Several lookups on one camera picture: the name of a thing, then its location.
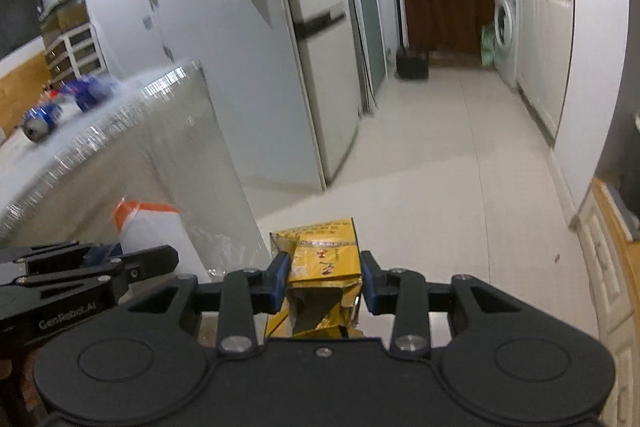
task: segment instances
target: yellow cardboard box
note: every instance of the yellow cardboard box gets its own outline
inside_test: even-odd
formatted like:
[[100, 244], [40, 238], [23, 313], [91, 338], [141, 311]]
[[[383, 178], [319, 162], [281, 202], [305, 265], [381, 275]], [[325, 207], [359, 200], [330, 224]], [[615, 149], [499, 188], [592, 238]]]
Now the yellow cardboard box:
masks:
[[271, 232], [273, 253], [292, 256], [286, 301], [267, 336], [340, 338], [357, 323], [360, 251], [353, 219]]

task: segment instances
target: white refrigerator door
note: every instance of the white refrigerator door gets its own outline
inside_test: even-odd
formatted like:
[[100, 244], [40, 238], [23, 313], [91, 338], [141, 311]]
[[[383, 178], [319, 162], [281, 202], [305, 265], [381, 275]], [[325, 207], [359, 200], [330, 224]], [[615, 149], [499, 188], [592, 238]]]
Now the white refrigerator door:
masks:
[[358, 128], [360, 87], [348, 0], [289, 0], [327, 182]]

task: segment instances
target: wooden wall panel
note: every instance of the wooden wall panel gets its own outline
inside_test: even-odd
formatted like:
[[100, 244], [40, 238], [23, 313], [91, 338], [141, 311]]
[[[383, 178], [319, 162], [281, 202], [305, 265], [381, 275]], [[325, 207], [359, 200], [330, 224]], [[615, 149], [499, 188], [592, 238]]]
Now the wooden wall panel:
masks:
[[0, 127], [8, 136], [33, 107], [51, 79], [44, 54], [36, 55], [0, 78]]

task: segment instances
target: cabinet handle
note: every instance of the cabinet handle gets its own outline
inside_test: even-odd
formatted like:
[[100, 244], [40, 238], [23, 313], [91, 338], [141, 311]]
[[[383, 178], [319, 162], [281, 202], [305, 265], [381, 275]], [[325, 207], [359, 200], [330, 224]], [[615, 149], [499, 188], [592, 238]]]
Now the cabinet handle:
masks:
[[629, 386], [623, 385], [618, 393], [618, 421], [626, 423], [626, 411], [628, 410]]
[[602, 257], [602, 254], [600, 253], [600, 248], [602, 248], [602, 243], [600, 241], [596, 241], [595, 247], [596, 247], [596, 258], [598, 259], [600, 268], [602, 268], [603, 271], [606, 271], [607, 269], [609, 269], [609, 264], [607, 263], [607, 260], [604, 259]]

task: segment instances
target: blue can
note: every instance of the blue can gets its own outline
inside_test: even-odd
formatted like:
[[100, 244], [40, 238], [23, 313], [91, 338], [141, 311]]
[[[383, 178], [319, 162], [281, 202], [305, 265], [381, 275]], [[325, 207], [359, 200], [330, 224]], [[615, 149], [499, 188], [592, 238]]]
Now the blue can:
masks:
[[58, 126], [62, 108], [55, 102], [47, 102], [27, 111], [22, 131], [32, 142], [41, 142]]
[[83, 76], [67, 82], [62, 93], [74, 97], [78, 107], [88, 111], [111, 96], [111, 86], [104, 78]]

